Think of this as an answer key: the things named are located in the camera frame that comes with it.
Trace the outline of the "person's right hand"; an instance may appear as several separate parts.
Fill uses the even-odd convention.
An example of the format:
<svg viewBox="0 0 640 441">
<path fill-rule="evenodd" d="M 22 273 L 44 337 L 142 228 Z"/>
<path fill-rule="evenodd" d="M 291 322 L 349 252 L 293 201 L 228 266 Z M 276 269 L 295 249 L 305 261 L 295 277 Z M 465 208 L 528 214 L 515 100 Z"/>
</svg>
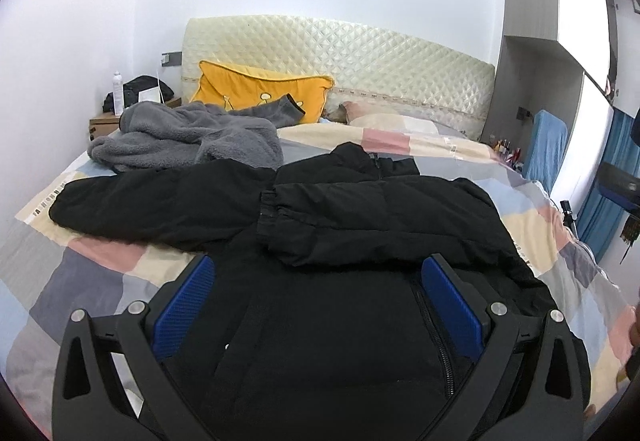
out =
<svg viewBox="0 0 640 441">
<path fill-rule="evenodd" d="M 631 344 L 631 354 L 635 354 L 640 346 L 640 305 L 634 306 L 634 322 L 629 326 L 629 341 Z"/>
</svg>

